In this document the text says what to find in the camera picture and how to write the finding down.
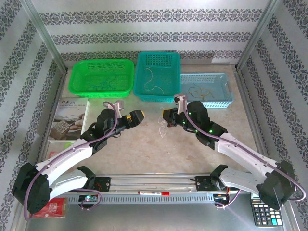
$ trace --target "calculator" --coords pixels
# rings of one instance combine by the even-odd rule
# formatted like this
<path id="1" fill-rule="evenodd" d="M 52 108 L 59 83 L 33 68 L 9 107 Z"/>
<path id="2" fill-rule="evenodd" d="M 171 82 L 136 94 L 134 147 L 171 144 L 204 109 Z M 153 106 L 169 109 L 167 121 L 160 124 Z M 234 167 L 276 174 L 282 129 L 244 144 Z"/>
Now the calculator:
<path id="1" fill-rule="evenodd" d="M 256 226 L 263 228 L 283 226 L 280 211 L 270 208 L 258 195 L 251 194 L 251 207 Z"/>

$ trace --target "gray floor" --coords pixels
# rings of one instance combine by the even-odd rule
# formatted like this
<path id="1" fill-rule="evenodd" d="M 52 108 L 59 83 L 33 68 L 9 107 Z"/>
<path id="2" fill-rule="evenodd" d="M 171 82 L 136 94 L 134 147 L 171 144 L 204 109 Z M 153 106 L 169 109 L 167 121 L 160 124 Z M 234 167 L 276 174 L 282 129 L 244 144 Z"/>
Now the gray floor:
<path id="1" fill-rule="evenodd" d="M 260 231 L 253 222 L 248 194 L 226 210 L 212 204 L 101 205 L 82 211 L 70 205 L 65 218 L 31 220 L 27 231 Z"/>

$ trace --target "string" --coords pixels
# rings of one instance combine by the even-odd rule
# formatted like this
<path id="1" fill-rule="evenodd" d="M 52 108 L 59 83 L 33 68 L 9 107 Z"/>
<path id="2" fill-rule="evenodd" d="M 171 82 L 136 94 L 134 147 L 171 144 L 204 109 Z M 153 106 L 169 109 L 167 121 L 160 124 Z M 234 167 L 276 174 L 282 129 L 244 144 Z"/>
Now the string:
<path id="1" fill-rule="evenodd" d="M 115 90 L 115 88 L 110 85 L 113 81 L 115 81 L 115 79 L 116 79 L 116 76 L 115 76 L 114 79 L 112 79 L 111 81 L 108 82 L 108 86 L 106 86 L 106 87 L 110 87 L 112 90 Z M 93 85 L 89 86 L 87 90 L 106 91 L 106 90 L 104 90 L 104 87 L 105 87 L 108 80 L 109 80 L 109 78 L 107 78 L 105 80 L 105 82 L 101 82 L 99 85 L 93 84 Z"/>
<path id="2" fill-rule="evenodd" d="M 151 82 L 151 81 L 153 80 L 153 72 L 152 72 L 152 70 L 151 70 L 149 67 L 146 68 L 146 70 L 149 70 L 149 71 L 151 72 L 151 79 L 150 79 L 149 81 L 147 81 L 145 85 L 147 85 L 149 82 Z M 165 94 L 165 93 L 164 93 L 164 90 L 161 89 L 161 87 L 159 87 L 159 86 L 154 86 L 152 89 L 146 90 L 146 89 L 145 89 L 145 85 L 144 85 L 144 90 L 145 90 L 145 91 L 152 91 L 152 90 L 154 90 L 155 88 L 159 88 L 159 89 L 163 92 L 163 94 Z"/>
<path id="3" fill-rule="evenodd" d="M 196 98 L 196 99 L 201 98 L 203 101 L 205 101 L 205 97 L 208 96 L 209 94 L 211 94 L 212 97 L 213 97 L 213 99 L 215 98 L 215 97 L 213 96 L 213 93 L 212 93 L 212 91 L 211 91 L 210 89 L 207 89 L 207 88 L 204 89 L 204 88 L 201 88 L 200 86 L 198 86 L 198 85 L 196 85 L 196 84 L 194 84 L 194 85 L 200 89 L 200 96 L 198 96 L 198 97 L 193 96 L 194 93 L 199 93 L 199 92 L 196 90 L 195 92 L 191 93 L 191 89 L 192 89 L 192 88 L 193 88 L 193 89 L 196 89 L 196 87 L 190 87 L 190 88 L 188 89 L 188 93 L 189 93 L 192 97 L 194 97 L 194 98 Z M 206 94 L 202 94 L 202 90 L 207 90 L 208 92 L 207 92 Z"/>
<path id="4" fill-rule="evenodd" d="M 165 137 L 165 135 L 167 134 L 167 122 L 160 116 L 158 118 L 158 123 L 161 125 L 159 128 L 158 128 L 158 131 L 160 133 L 160 136 L 162 138 Z"/>

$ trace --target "plastic basket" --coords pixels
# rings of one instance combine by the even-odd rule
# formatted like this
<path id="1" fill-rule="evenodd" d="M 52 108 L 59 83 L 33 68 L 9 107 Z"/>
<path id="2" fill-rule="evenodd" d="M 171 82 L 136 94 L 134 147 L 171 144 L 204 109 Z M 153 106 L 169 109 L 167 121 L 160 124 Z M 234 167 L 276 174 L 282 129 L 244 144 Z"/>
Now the plastic basket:
<path id="1" fill-rule="evenodd" d="M 180 55 L 142 51 L 138 55 L 134 94 L 142 101 L 172 103 L 181 92 Z"/>
<path id="2" fill-rule="evenodd" d="M 80 97 L 123 98 L 134 84 L 134 63 L 128 59 L 83 60 L 75 64 L 69 90 Z"/>
<path id="3" fill-rule="evenodd" d="M 201 101 L 206 108 L 227 108 L 234 96 L 225 73 L 181 74 L 182 92 L 187 101 Z"/>

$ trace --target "calculator buttons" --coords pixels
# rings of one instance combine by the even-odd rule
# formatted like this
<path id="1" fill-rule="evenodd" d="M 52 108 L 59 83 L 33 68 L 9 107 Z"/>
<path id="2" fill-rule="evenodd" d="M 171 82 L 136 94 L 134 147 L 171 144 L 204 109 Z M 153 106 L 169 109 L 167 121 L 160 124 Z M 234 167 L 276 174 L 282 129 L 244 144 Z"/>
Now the calculator buttons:
<path id="1" fill-rule="evenodd" d="M 273 225 L 277 225 L 276 219 L 272 219 L 271 222 L 273 223 Z"/>
<path id="2" fill-rule="evenodd" d="M 252 204 L 256 226 L 278 227 L 282 226 L 281 212 L 270 208 L 266 204 Z"/>

